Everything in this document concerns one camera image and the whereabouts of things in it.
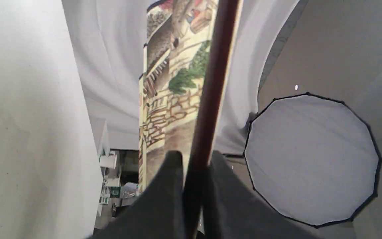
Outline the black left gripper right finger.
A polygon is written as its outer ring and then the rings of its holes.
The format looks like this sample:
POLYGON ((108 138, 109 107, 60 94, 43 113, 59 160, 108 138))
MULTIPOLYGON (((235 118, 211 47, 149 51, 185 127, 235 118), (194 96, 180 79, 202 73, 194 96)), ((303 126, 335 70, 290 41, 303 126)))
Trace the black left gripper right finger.
POLYGON ((207 239, 314 239, 315 236, 266 206, 214 151, 203 189, 207 239))

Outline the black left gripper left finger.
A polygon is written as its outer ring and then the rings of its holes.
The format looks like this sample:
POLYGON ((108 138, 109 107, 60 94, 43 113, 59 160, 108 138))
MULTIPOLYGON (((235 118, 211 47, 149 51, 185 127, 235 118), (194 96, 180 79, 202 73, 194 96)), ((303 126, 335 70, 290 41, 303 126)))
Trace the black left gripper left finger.
POLYGON ((185 239, 182 153, 168 151, 150 185, 91 239, 185 239))

